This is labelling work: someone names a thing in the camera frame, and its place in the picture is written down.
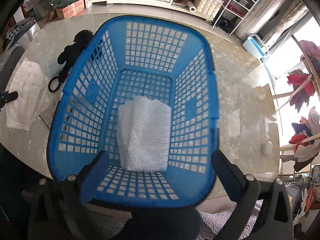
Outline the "white fluffy towel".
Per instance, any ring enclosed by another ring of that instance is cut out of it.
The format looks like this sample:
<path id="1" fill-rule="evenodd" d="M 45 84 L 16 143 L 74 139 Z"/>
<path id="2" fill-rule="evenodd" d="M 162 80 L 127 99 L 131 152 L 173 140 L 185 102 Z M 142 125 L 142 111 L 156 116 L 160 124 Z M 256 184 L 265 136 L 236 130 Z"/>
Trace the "white fluffy towel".
<path id="1" fill-rule="evenodd" d="M 10 92 L 17 92 L 16 100 L 6 106 L 7 127 L 29 131 L 32 123 L 49 106 L 50 75 L 41 65 L 24 58 L 11 82 Z"/>

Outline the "black plush toy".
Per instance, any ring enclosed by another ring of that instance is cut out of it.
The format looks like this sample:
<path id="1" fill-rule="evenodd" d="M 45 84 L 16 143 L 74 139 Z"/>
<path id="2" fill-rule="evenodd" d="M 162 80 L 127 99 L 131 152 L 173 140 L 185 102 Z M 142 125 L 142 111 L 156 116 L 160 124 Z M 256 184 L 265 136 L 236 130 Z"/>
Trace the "black plush toy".
<path id="1" fill-rule="evenodd" d="M 90 30 L 82 30 L 78 32 L 73 40 L 73 44 L 64 48 L 63 52 L 58 56 L 57 63 L 64 64 L 63 69 L 58 74 L 58 81 L 64 83 L 67 79 L 68 72 L 74 66 L 78 57 L 85 50 L 93 38 L 93 32 Z"/>

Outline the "white waffle towel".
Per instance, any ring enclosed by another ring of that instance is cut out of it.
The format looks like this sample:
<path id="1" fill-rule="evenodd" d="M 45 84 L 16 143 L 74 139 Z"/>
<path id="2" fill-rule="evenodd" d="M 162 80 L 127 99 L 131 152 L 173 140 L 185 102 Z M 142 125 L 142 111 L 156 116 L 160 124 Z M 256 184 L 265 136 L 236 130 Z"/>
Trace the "white waffle towel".
<path id="1" fill-rule="evenodd" d="M 119 106 L 117 143 L 121 168 L 133 172 L 165 172 L 170 132 L 170 106 L 144 96 L 135 96 Z"/>

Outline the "blue plastic laundry basket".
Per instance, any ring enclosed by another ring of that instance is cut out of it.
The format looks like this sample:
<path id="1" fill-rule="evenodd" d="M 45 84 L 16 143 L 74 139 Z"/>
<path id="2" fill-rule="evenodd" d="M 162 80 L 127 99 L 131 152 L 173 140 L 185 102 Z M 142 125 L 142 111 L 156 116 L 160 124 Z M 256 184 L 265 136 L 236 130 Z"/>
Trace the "blue plastic laundry basket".
<path id="1" fill-rule="evenodd" d="M 71 69 L 47 146 L 52 178 L 84 171 L 80 201 L 194 206 L 216 174 L 219 103 L 198 31 L 140 16 L 104 22 Z"/>

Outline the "grey fuzzy cloth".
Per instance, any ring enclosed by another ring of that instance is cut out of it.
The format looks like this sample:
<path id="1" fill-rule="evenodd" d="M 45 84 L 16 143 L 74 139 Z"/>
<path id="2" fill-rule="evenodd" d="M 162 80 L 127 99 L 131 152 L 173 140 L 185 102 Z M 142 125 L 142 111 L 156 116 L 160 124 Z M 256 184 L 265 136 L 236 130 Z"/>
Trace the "grey fuzzy cloth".
<path id="1" fill-rule="evenodd" d="M 59 103 L 59 101 L 60 101 L 60 98 L 55 98 L 49 104 L 47 109 L 39 115 L 40 119 L 44 122 L 44 124 L 47 126 L 48 129 L 51 128 L 55 110 L 57 108 L 57 104 Z"/>

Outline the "small white round object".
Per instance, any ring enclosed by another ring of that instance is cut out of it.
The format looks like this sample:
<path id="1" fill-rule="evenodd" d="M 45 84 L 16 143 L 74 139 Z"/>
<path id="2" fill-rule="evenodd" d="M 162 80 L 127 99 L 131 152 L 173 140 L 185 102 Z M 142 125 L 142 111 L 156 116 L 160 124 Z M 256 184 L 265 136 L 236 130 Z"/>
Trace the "small white round object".
<path id="1" fill-rule="evenodd" d="M 270 155 L 273 152 L 273 143 L 269 140 L 262 143 L 261 151 L 264 155 Z"/>

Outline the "grey patterned cushion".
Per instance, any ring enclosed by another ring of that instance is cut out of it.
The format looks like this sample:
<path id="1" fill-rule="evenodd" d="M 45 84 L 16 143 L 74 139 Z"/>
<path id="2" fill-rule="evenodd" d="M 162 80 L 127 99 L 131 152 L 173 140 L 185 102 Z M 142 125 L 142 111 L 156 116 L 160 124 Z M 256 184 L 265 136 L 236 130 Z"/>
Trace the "grey patterned cushion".
<path id="1" fill-rule="evenodd" d="M 253 226 L 256 223 L 256 220 L 259 215 L 262 203 L 263 203 L 262 200 L 256 201 L 256 204 L 254 206 L 252 214 L 251 214 L 244 230 L 242 231 L 239 239 L 244 239 L 244 238 L 248 237 L 249 234 L 251 233 L 251 231 L 253 230 Z M 214 213 L 214 214 L 199 211 L 200 216 L 201 216 L 201 227 L 200 227 L 197 239 L 200 239 L 200 240 L 214 239 L 214 237 L 217 235 L 217 233 L 222 229 L 222 227 L 225 225 L 227 220 L 230 218 L 234 209 L 235 208 L 232 207 L 229 210 Z"/>

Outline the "wooden clothes rack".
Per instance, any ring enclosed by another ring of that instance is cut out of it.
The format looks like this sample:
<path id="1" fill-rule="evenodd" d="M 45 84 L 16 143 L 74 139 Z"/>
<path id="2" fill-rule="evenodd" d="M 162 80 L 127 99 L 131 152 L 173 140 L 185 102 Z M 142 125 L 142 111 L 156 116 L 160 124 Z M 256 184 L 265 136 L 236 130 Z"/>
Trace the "wooden clothes rack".
<path id="1" fill-rule="evenodd" d="M 275 95 L 278 99 L 287 96 L 287 104 L 300 111 L 303 104 L 308 105 L 310 98 L 319 96 L 319 46 L 311 41 L 297 40 L 293 37 L 298 48 L 302 51 L 300 63 L 304 65 L 307 72 L 295 69 L 287 74 L 287 83 L 293 87 L 293 91 L 285 94 Z M 279 151 L 292 151 L 292 154 L 281 155 L 282 163 L 293 161 L 293 170 L 300 172 L 319 155 L 319 112 L 312 107 L 308 117 L 301 117 L 299 123 L 291 124 L 294 135 L 287 146 L 282 146 Z"/>

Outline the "cardboard box red print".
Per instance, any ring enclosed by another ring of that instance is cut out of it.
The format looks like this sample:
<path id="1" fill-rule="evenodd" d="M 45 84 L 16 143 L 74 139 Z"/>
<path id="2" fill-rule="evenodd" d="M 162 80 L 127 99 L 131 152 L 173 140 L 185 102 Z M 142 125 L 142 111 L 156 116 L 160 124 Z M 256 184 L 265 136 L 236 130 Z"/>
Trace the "cardboard box red print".
<path id="1" fill-rule="evenodd" d="M 85 2 L 84 0 L 78 0 L 66 7 L 63 8 L 56 8 L 56 14 L 57 17 L 61 20 L 72 18 L 74 16 L 77 16 L 81 12 L 83 12 L 85 9 Z"/>

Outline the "blue white plastic bin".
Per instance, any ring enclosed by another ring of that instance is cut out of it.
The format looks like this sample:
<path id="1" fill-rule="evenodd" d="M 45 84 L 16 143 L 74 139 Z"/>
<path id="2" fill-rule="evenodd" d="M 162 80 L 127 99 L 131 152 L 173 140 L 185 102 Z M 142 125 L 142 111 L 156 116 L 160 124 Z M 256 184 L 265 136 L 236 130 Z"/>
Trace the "blue white plastic bin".
<path id="1" fill-rule="evenodd" d="M 245 42 L 242 44 L 242 47 L 245 49 L 245 51 L 247 51 L 258 60 L 266 59 L 269 57 L 269 51 L 266 45 L 256 34 L 249 35 Z"/>

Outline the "white metal shelf rack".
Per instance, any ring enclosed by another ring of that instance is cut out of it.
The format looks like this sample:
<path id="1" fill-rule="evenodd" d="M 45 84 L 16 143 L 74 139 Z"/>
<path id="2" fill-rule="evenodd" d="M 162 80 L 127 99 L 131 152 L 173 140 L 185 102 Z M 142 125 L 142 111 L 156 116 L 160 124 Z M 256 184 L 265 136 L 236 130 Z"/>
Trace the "white metal shelf rack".
<path id="1" fill-rule="evenodd" d="M 219 12 L 212 20 L 212 27 L 219 27 L 233 35 L 260 0 L 222 0 Z"/>

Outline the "paper towel roll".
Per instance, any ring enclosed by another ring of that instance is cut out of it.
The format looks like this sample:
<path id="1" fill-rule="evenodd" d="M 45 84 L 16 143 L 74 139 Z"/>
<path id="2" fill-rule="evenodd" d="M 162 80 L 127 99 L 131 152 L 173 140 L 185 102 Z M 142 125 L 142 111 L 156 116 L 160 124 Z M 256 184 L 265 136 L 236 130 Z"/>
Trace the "paper towel roll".
<path id="1" fill-rule="evenodd" d="M 187 7 L 188 7 L 189 11 L 191 11 L 191 12 L 195 12 L 196 11 L 196 7 L 195 7 L 195 5 L 193 4 L 192 1 L 188 1 L 187 2 Z"/>

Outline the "patterned curtain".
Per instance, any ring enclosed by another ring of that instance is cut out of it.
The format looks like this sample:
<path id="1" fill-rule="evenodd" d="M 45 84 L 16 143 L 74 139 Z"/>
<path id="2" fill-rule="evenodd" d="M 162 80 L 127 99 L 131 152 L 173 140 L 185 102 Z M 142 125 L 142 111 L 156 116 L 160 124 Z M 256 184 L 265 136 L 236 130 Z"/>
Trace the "patterned curtain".
<path id="1" fill-rule="evenodd" d="M 278 24 L 263 38 L 266 48 L 270 49 L 286 29 L 297 23 L 308 12 L 309 10 L 302 0 L 294 0 Z"/>

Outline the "standing air conditioner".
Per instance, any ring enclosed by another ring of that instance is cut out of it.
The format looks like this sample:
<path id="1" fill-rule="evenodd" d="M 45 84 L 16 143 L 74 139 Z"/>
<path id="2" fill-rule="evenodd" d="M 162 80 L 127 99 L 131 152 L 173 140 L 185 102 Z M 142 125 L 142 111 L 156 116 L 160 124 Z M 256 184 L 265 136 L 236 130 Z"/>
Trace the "standing air conditioner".
<path id="1" fill-rule="evenodd" d="M 280 21 L 294 0 L 259 0 L 234 34 L 245 41 L 251 34 L 264 38 Z"/>

